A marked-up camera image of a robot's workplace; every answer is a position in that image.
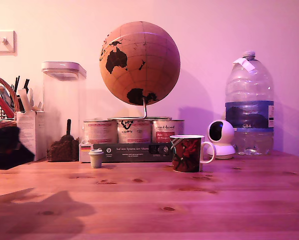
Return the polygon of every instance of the globe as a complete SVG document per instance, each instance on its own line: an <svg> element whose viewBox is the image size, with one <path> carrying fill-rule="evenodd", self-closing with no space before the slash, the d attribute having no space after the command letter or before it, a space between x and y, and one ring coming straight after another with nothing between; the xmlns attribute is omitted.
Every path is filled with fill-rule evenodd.
<svg viewBox="0 0 299 240"><path fill-rule="evenodd" d="M118 99L147 105L165 98L178 81L179 50L161 27L145 22L126 23L104 41L99 57L106 87Z"/></svg>

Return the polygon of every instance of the mug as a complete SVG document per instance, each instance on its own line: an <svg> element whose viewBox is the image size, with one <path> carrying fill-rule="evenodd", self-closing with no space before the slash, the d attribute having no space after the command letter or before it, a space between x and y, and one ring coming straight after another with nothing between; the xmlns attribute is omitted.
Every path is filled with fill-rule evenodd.
<svg viewBox="0 0 299 240"><path fill-rule="evenodd" d="M202 165L208 164L216 157L216 148L213 143L204 141L203 135L172 135L171 150L173 150L172 166L173 170L184 173L201 172ZM201 151L204 145L210 145L213 151L210 160L201 160Z"/></svg>

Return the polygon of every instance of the pink wall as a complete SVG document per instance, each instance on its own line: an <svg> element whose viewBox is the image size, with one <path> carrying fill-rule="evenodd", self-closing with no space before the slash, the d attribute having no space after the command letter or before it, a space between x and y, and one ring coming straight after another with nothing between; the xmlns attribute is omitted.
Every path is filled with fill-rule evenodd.
<svg viewBox="0 0 299 240"><path fill-rule="evenodd" d="M185 119L186 133L206 134L224 116L232 61L254 50L274 80L274 148L299 155L299 0L0 0L0 30L17 34L17 53L0 55L0 77L31 79L38 103L41 63L78 62L87 70L87 118L135 115L142 108L116 99L99 68L107 34L133 21L159 25L180 52L179 80L150 116Z"/></svg>

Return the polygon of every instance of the small cup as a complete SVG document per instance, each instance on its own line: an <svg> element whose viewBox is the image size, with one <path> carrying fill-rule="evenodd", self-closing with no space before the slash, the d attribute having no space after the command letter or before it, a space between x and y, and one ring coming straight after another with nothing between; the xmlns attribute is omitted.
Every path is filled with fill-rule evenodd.
<svg viewBox="0 0 299 240"><path fill-rule="evenodd" d="M171 150L173 150L172 166L173 170L184 173L201 172L203 164L208 164L216 157L214 144L204 141L203 135L173 135L169 136ZM200 159L204 145L212 148L212 158L204 161Z"/></svg>
<svg viewBox="0 0 299 240"><path fill-rule="evenodd" d="M102 149L94 149L90 150L88 153L90 157L90 166L93 169L100 169L102 167L104 152Z"/></svg>

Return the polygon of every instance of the light switch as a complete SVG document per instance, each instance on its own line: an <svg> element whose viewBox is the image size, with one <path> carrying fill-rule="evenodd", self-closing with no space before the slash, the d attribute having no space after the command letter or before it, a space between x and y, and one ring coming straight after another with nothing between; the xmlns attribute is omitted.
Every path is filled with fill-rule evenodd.
<svg viewBox="0 0 299 240"><path fill-rule="evenodd" d="M15 47L15 32L0 31L0 53L15 53Z"/></svg>

